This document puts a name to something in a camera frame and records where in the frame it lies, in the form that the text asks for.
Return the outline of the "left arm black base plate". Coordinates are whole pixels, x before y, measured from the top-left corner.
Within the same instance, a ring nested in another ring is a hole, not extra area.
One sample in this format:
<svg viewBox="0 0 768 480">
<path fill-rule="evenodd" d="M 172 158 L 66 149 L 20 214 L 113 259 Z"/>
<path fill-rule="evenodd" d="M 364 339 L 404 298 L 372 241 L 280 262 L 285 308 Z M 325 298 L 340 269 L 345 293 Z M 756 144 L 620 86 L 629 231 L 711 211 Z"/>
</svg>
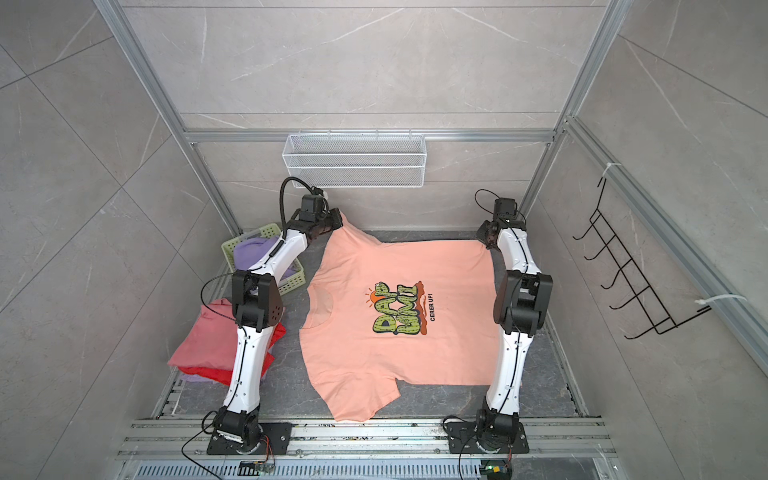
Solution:
<svg viewBox="0 0 768 480">
<path fill-rule="evenodd" d="M 256 439 L 243 444 L 227 438 L 223 433 L 212 435 L 206 454 L 225 455 L 285 455 L 291 438 L 292 424 L 286 422 L 263 423 Z"/>
</svg>

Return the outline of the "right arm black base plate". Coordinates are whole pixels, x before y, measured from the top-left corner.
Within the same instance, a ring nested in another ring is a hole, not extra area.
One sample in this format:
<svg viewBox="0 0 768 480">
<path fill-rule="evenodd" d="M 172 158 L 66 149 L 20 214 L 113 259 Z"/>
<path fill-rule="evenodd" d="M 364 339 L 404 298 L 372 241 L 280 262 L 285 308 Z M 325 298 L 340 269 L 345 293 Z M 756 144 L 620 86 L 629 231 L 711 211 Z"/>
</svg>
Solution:
<svg viewBox="0 0 768 480">
<path fill-rule="evenodd" d="M 451 421 L 444 424 L 448 437 L 449 451 L 452 454 L 512 454 L 522 455 L 530 452 L 528 437 L 524 425 L 517 426 L 515 436 L 487 429 L 478 433 L 471 422 Z"/>
</svg>

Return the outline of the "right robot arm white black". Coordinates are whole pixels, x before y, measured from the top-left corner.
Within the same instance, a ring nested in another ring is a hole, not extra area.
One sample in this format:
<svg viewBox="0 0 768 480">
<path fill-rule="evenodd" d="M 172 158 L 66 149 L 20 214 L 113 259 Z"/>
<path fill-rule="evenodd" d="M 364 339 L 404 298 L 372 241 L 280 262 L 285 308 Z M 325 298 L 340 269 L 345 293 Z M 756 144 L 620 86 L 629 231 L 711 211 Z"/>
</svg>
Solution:
<svg viewBox="0 0 768 480">
<path fill-rule="evenodd" d="M 544 326 L 553 280 L 535 263 L 527 220 L 514 199 L 494 199 L 492 219 L 481 225 L 477 237 L 486 248 L 501 253 L 505 266 L 493 307 L 500 339 L 496 370 L 475 427 L 479 448 L 497 452 L 510 448 L 522 432 L 520 390 L 525 361 Z"/>
</svg>

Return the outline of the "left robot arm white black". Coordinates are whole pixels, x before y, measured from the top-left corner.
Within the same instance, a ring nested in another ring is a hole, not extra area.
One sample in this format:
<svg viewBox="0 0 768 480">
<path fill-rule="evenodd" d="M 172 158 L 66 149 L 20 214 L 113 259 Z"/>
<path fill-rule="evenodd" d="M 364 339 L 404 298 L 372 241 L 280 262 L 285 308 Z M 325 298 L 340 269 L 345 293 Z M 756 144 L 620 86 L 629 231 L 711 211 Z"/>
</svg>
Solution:
<svg viewBox="0 0 768 480">
<path fill-rule="evenodd" d="M 271 249 L 252 266 L 232 274 L 237 347 L 229 389 L 212 422 L 212 438 L 239 454 L 266 445 L 267 435 L 258 421 L 260 382 L 270 341 L 284 313 L 278 282 L 313 240 L 342 225 L 339 210 L 328 206 L 325 192 L 311 187 Z"/>
</svg>

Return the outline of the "salmon pink printed t-shirt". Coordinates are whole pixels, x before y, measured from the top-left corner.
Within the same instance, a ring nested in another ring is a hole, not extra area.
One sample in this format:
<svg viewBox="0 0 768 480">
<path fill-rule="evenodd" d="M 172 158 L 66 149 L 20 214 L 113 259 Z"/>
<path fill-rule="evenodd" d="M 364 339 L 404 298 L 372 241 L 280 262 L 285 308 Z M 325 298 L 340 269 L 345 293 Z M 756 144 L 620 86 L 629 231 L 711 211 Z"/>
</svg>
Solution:
<svg viewBox="0 0 768 480">
<path fill-rule="evenodd" d="M 412 385 L 491 384 L 499 351 L 490 252 L 477 240 L 384 243 L 334 231 L 300 330 L 309 381 L 337 421 L 363 422 Z"/>
</svg>

